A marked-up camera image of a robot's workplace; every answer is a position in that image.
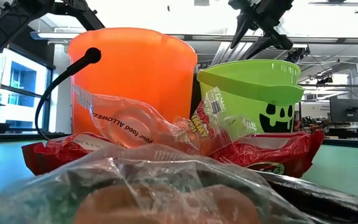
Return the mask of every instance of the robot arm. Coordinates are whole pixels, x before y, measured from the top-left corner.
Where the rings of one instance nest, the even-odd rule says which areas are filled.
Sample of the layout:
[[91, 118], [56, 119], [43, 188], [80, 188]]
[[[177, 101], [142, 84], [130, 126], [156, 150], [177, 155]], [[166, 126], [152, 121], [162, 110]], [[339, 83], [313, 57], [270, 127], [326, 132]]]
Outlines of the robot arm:
[[267, 39], [262, 43], [254, 44], [246, 59], [252, 58], [267, 47], [274, 46], [277, 49], [290, 50], [292, 41], [286, 35], [280, 35], [274, 27], [279, 25], [280, 18], [292, 7], [293, 0], [230, 0], [229, 5], [233, 9], [240, 9], [237, 16], [237, 30], [231, 42], [230, 48], [234, 48], [248, 29], [261, 28]]
[[[261, 28], [265, 32], [266, 41], [256, 43], [249, 50], [246, 59], [253, 57], [267, 47], [290, 50], [292, 42], [280, 35], [274, 27], [280, 23], [283, 14], [292, 7], [293, 0], [229, 0], [234, 9], [240, 9], [237, 17], [237, 30], [232, 40], [234, 48], [248, 29]], [[4, 12], [0, 16], [0, 51], [31, 21], [46, 13], [70, 15], [76, 17], [86, 30], [104, 28], [85, 0], [15, 0], [11, 5], [5, 3]]]
[[46, 13], [76, 17], [87, 30], [104, 28], [85, 0], [16, 0], [4, 4], [0, 16], [0, 51], [19, 34], [31, 21]]

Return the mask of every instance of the red wrapper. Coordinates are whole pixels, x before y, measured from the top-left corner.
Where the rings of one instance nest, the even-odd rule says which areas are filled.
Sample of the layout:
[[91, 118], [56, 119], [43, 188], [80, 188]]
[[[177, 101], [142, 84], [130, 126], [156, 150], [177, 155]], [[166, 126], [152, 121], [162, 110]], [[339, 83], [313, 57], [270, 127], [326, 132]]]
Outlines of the red wrapper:
[[24, 162], [34, 175], [50, 172], [88, 153], [112, 144], [92, 133], [74, 134], [64, 138], [22, 146]]
[[223, 163], [301, 177], [312, 165], [324, 134], [315, 132], [257, 134], [240, 139], [210, 155]]

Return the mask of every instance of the green plastic bowl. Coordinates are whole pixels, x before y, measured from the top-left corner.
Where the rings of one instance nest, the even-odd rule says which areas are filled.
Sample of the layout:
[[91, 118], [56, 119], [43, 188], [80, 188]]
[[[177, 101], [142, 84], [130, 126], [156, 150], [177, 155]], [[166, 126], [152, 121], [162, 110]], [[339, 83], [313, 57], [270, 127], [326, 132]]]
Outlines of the green plastic bowl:
[[202, 98], [217, 86], [228, 115], [244, 115], [255, 122], [258, 133], [291, 132], [294, 104], [303, 95], [297, 85], [300, 73], [290, 62], [243, 60], [209, 67], [197, 80]]

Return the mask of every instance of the table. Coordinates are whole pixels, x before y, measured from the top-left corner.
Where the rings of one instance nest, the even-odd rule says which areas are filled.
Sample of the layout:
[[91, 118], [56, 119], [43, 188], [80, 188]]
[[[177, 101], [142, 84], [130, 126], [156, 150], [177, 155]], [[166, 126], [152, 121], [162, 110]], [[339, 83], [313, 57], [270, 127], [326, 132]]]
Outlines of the table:
[[[0, 191], [17, 180], [33, 177], [21, 150], [31, 143], [0, 143]], [[358, 196], [358, 148], [321, 146], [313, 164], [302, 179]]]
[[330, 128], [328, 134], [330, 136], [338, 136], [339, 139], [358, 139], [358, 127], [346, 127], [346, 128]]

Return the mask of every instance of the orange bucket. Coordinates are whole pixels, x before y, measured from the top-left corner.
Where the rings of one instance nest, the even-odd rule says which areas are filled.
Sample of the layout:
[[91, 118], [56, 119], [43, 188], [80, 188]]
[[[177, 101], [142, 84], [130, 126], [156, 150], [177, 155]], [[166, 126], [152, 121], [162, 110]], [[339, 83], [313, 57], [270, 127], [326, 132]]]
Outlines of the orange bucket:
[[[147, 29], [110, 28], [85, 32], [68, 48], [71, 62], [90, 47], [102, 57], [72, 76], [74, 85], [94, 94], [123, 96], [153, 106], [167, 121], [189, 118], [197, 55], [184, 41]], [[73, 133], [92, 132], [90, 112], [73, 99]]]

